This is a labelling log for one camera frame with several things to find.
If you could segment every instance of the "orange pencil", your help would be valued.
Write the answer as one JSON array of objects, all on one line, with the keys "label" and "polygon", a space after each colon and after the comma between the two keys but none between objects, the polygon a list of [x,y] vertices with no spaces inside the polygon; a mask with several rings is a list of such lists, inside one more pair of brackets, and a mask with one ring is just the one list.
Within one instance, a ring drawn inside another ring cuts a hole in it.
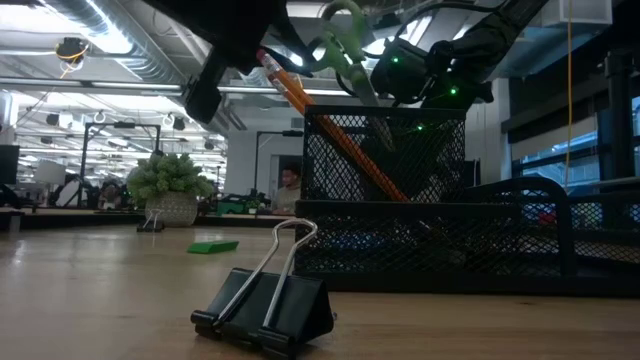
[{"label": "orange pencil", "polygon": [[[280,93],[293,105],[293,107],[304,115],[304,108],[307,105],[314,105],[315,102],[304,89],[297,84],[287,74],[278,62],[267,54],[264,50],[258,50],[258,60],[267,70],[269,81]],[[327,116],[319,119],[320,126],[333,138],[333,140],[344,150],[347,155],[358,166],[373,179],[373,181],[394,201],[408,202],[409,198],[398,189],[369,157],[360,149],[342,129],[333,123]]]}]

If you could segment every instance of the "black binder clip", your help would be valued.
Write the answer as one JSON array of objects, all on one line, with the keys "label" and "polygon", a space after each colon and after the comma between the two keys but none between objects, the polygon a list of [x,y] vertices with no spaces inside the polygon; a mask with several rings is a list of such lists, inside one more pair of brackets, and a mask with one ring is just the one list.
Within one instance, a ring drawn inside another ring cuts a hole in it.
[{"label": "black binder clip", "polygon": [[147,221],[141,221],[136,228],[137,232],[162,232],[164,230],[164,222],[162,220],[158,221],[158,215],[162,210],[152,209],[149,210],[149,218]]},{"label": "black binder clip", "polygon": [[[262,269],[278,249],[278,231],[306,225],[311,232],[296,242],[280,275]],[[316,236],[311,221],[291,219],[273,228],[273,246],[253,271],[235,268],[206,311],[196,310],[191,322],[210,339],[228,337],[259,346],[271,356],[295,359],[301,345],[333,330],[329,294],[321,280],[288,276],[298,247]]]}]

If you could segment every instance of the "computer monitor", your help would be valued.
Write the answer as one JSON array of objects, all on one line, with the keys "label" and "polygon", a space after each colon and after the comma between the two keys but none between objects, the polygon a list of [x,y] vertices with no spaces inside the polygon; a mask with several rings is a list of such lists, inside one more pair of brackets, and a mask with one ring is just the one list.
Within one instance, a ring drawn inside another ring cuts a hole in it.
[{"label": "computer monitor", "polygon": [[20,146],[0,145],[0,184],[16,184],[19,157]]}]

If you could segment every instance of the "wooden desk surface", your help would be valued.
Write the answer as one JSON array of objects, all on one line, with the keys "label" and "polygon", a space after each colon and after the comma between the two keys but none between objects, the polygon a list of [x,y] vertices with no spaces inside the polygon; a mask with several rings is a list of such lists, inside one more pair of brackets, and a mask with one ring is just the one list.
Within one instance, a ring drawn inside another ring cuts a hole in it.
[{"label": "wooden desk surface", "polygon": [[[285,234],[268,271],[284,262]],[[194,255],[193,241],[238,240]],[[196,336],[194,309],[232,267],[252,268],[269,229],[131,226],[0,234],[0,358],[261,359]],[[640,359],[640,301],[332,293],[334,331],[304,359]]]}]

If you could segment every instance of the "man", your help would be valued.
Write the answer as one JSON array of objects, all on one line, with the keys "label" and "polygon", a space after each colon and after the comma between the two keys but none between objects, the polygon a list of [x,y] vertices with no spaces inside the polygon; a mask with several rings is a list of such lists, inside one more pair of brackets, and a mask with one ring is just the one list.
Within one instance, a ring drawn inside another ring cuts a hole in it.
[{"label": "man", "polygon": [[274,215],[294,215],[296,201],[300,200],[300,165],[287,164],[282,169],[282,183],[275,198],[271,201]]}]

